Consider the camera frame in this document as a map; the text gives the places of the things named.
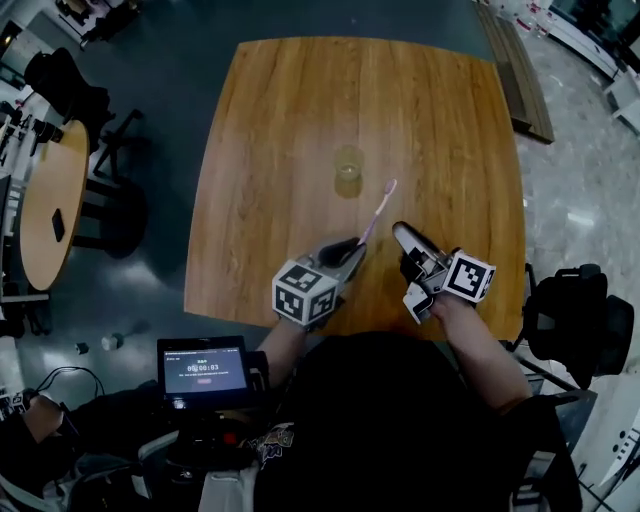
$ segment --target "forearm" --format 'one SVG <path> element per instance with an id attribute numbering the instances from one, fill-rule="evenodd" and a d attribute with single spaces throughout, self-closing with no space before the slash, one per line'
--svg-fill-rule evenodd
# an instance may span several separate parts
<path id="1" fill-rule="evenodd" d="M 304 351 L 306 337 L 307 332 L 302 327 L 283 318 L 258 347 L 267 356 L 269 384 L 272 388 L 289 377 Z"/>
<path id="2" fill-rule="evenodd" d="M 506 412 L 532 396 L 520 365 L 467 303 L 438 300 L 436 313 L 469 384 L 492 409 Z"/>

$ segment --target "person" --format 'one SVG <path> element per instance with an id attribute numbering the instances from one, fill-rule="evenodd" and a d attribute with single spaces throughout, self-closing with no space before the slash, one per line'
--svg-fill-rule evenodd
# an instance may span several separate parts
<path id="1" fill-rule="evenodd" d="M 388 332 L 324 340 L 298 365 L 268 432 L 250 442 L 256 512 L 509 510 L 540 454 L 553 457 L 538 486 L 551 510 L 581 509 L 553 397 L 532 396 L 468 303 L 443 293 L 431 313 L 467 386 L 431 342 Z M 305 338 L 281 319 L 261 344 L 272 387 L 289 379 Z"/>

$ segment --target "tiled floor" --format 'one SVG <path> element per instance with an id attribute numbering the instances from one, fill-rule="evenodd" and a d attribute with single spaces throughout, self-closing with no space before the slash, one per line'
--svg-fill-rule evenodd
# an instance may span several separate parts
<path id="1" fill-rule="evenodd" d="M 597 263 L 609 293 L 640 305 L 640 140 L 602 94 L 592 67 L 551 40 L 525 45 L 538 73 L 556 142 L 517 137 L 527 259 L 541 280 L 559 268 Z M 640 365 L 636 322 L 627 367 Z"/>

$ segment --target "black and white marker cube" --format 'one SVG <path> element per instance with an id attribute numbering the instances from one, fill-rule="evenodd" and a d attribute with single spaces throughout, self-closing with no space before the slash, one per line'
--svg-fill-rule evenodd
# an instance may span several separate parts
<path id="1" fill-rule="evenodd" d="M 487 295 L 495 272 L 496 267 L 458 251 L 442 289 L 471 302 L 480 302 Z"/>
<path id="2" fill-rule="evenodd" d="M 288 260 L 272 281 L 273 310 L 309 326 L 335 309 L 338 284 L 332 277 Z"/>

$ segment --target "cable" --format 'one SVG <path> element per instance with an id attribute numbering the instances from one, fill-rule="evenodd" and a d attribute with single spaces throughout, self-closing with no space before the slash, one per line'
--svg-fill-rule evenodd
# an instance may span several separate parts
<path id="1" fill-rule="evenodd" d="M 60 366 L 59 368 L 56 368 L 55 370 L 52 370 L 49 373 L 49 375 L 47 375 L 44 378 L 44 380 L 40 383 L 40 385 L 36 388 L 36 393 L 39 393 L 40 391 L 46 391 L 47 389 L 49 389 L 51 387 L 51 385 L 53 384 L 53 381 L 55 380 L 55 378 L 58 375 L 60 375 L 61 373 L 75 372 L 75 371 L 78 371 L 78 370 L 82 370 L 84 372 L 87 372 L 89 375 L 91 375 L 93 377 L 94 384 L 95 384 L 94 398 L 98 397 L 98 391 L 99 390 L 102 391 L 102 396 L 104 396 L 106 394 L 104 392 L 104 385 L 102 384 L 102 381 L 96 376 L 95 373 L 93 373 L 88 368 L 84 368 L 82 366 Z"/>

